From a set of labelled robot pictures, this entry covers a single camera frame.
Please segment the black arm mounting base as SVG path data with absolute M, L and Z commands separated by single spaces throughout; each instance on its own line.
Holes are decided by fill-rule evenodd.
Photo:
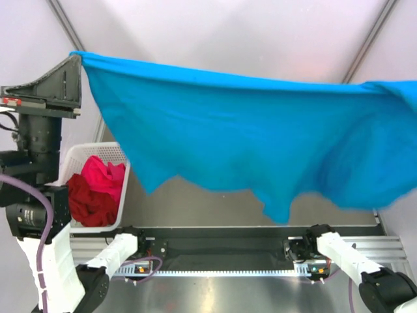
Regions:
M 119 228 L 134 235 L 135 256 L 158 256 L 163 270 L 288 268 L 319 255 L 303 240 L 308 228 Z

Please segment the blue t shirt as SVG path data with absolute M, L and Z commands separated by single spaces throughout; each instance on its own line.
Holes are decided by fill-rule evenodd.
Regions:
M 104 121 L 143 188 L 177 175 L 251 190 L 274 222 L 316 192 L 341 209 L 416 188 L 416 82 L 301 83 L 81 52 Z

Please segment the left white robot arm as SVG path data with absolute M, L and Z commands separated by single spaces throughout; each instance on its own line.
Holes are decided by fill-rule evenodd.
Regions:
M 142 258 L 146 240 L 117 234 L 95 258 L 76 265 L 70 247 L 68 189 L 59 177 L 63 119 L 81 106 L 81 57 L 71 55 L 39 79 L 1 88 L 1 113 L 13 122 L 17 148 L 1 152 L 1 207 L 24 251 L 38 290 L 36 312 L 92 312 L 109 281 L 131 256 Z

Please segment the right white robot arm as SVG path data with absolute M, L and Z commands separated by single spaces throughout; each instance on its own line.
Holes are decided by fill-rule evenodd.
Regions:
M 352 279 L 370 312 L 416 312 L 416 284 L 406 274 L 365 257 L 333 227 L 314 225 L 303 240 L 308 256 L 329 258 Z

